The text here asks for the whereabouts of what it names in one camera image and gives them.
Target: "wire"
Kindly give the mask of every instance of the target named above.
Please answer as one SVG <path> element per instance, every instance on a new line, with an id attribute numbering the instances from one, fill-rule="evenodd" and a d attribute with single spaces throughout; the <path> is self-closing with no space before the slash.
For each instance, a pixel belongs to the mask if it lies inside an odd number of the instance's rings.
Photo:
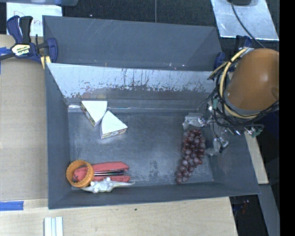
<path id="1" fill-rule="evenodd" d="M 154 15 L 155 15 L 155 22 L 157 22 L 157 0 L 155 0 L 155 4 L 154 4 Z"/>
<path id="2" fill-rule="evenodd" d="M 274 112 L 278 109 L 279 101 L 276 101 L 271 106 L 262 111 L 259 111 L 258 113 L 252 115 L 241 115 L 237 113 L 235 110 L 233 110 L 229 105 L 227 105 L 225 95 L 223 94 L 223 92 L 226 87 L 226 78 L 229 74 L 229 68 L 232 64 L 238 62 L 238 59 L 247 50 L 248 48 L 241 49 L 230 59 L 230 61 L 226 62 L 226 64 L 222 64 L 221 67 L 218 67 L 213 72 L 213 78 L 216 77 L 215 89 L 209 95 L 209 97 L 211 97 L 212 102 L 217 101 L 217 105 L 215 106 L 215 108 L 212 109 L 212 117 L 219 126 L 228 128 L 254 126 L 263 129 L 263 125 L 255 124 L 255 122 L 263 118 L 265 115 Z M 218 116 L 220 116 L 225 121 L 225 123 L 221 123 L 218 120 Z"/>
<path id="3" fill-rule="evenodd" d="M 240 23 L 240 25 L 244 28 L 244 30 L 248 33 L 248 35 L 258 44 L 258 45 L 260 45 L 262 48 L 265 48 L 265 46 L 262 44 L 262 43 L 260 43 L 252 34 L 251 34 L 251 32 L 245 27 L 245 25 L 242 23 L 242 21 L 240 20 L 240 18 L 239 18 L 239 16 L 238 16 L 238 14 L 237 14 L 237 12 L 236 12 L 236 10 L 235 10 L 235 8 L 234 8 L 234 4 L 233 4 L 233 2 L 231 1 L 231 6 L 232 6 L 232 10 L 233 10 L 233 12 L 234 12 L 234 14 L 235 14 L 235 16 L 236 16 L 236 18 L 237 18 L 237 20 L 238 20 L 238 22 Z"/>

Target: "white paper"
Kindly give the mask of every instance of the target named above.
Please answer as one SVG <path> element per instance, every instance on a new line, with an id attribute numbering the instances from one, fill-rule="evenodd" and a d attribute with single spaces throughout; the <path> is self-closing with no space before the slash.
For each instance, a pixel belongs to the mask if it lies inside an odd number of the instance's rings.
<path id="1" fill-rule="evenodd" d="M 30 36 L 43 37 L 43 15 L 62 16 L 61 6 L 29 4 L 29 3 L 6 3 L 7 20 L 15 15 L 20 17 L 32 16 L 33 20 L 30 26 Z"/>

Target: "white block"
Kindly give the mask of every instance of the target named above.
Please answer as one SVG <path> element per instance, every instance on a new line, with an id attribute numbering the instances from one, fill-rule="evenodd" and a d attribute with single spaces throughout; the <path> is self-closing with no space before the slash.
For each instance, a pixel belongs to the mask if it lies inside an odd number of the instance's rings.
<path id="1" fill-rule="evenodd" d="M 81 102 L 81 109 L 86 114 L 93 126 L 97 126 L 102 120 L 107 110 L 107 101 L 88 101 Z"/>
<path id="2" fill-rule="evenodd" d="M 113 113 L 107 111 L 100 125 L 100 138 L 123 134 L 127 130 L 127 125 L 119 120 Z"/>

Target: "grapes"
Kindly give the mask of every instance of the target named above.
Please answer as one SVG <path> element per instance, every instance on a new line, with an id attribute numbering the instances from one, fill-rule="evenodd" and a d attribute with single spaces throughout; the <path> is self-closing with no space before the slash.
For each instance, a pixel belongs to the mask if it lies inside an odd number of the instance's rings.
<path id="1" fill-rule="evenodd" d="M 183 158 L 176 172 L 176 183 L 182 184 L 187 182 L 192 173 L 195 171 L 198 165 L 203 163 L 202 158 L 205 154 L 206 139 L 200 129 L 192 129 L 183 134 L 183 147 L 181 152 Z"/>

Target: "cardboard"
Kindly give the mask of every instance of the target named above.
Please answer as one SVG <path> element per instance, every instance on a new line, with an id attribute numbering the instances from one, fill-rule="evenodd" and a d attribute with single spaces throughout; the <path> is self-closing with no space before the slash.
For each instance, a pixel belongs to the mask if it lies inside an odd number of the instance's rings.
<path id="1" fill-rule="evenodd" d="M 13 44 L 12 36 L 0 35 L 0 47 Z M 47 198 L 45 106 L 42 66 L 25 59 L 2 61 L 0 201 Z"/>

